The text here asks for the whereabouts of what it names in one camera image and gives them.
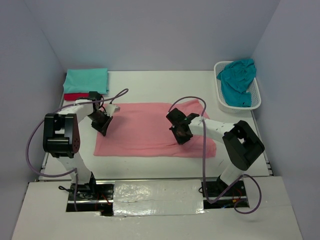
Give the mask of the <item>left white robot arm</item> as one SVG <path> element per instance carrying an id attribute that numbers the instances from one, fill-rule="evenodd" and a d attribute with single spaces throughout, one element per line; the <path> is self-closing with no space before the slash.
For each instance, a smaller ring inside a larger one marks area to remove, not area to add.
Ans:
<path id="1" fill-rule="evenodd" d="M 86 199 L 98 194 L 94 174 L 86 167 L 81 155 L 79 123 L 86 117 L 91 127 L 106 136 L 113 114 L 120 108 L 112 103 L 103 106 L 103 96 L 90 92 L 89 97 L 77 99 L 73 105 L 48 113 L 44 117 L 43 149 L 57 159 L 71 177 L 71 189 Z"/>

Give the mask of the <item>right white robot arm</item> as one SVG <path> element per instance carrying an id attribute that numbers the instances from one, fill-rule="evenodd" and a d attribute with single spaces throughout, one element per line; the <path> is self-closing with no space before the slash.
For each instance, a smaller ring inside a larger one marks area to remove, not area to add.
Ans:
<path id="1" fill-rule="evenodd" d="M 240 120 L 237 123 L 219 122 L 197 113 L 185 115 L 174 108 L 166 118 L 177 143 L 185 144 L 194 136 L 202 136 L 224 144 L 230 164 L 217 179 L 217 190 L 228 196 L 235 189 L 234 181 L 247 171 L 263 154 L 265 146 L 250 125 Z"/>

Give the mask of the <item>red t shirt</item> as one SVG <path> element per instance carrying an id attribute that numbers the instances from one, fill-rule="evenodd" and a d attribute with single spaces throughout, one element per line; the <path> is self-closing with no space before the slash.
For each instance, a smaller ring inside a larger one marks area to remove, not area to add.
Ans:
<path id="1" fill-rule="evenodd" d="M 65 101 L 76 101 L 81 98 L 88 98 L 89 93 L 65 93 L 63 99 Z"/>

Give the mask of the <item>pink t shirt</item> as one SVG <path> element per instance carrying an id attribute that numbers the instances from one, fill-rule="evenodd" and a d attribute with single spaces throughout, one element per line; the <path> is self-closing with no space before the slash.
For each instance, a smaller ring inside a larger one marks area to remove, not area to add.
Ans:
<path id="1" fill-rule="evenodd" d="M 215 157 L 217 146 L 212 139 L 193 136 L 179 145 L 166 118 L 169 103 L 120 103 L 106 135 L 97 134 L 94 155 L 98 157 Z"/>

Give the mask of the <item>mint green t shirt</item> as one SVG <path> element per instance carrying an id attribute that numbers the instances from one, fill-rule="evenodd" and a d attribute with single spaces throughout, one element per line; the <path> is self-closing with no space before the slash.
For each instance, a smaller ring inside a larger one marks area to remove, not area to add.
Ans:
<path id="1" fill-rule="evenodd" d="M 98 92 L 106 95 L 109 92 L 108 69 L 68 69 L 63 91 L 65 94 Z"/>

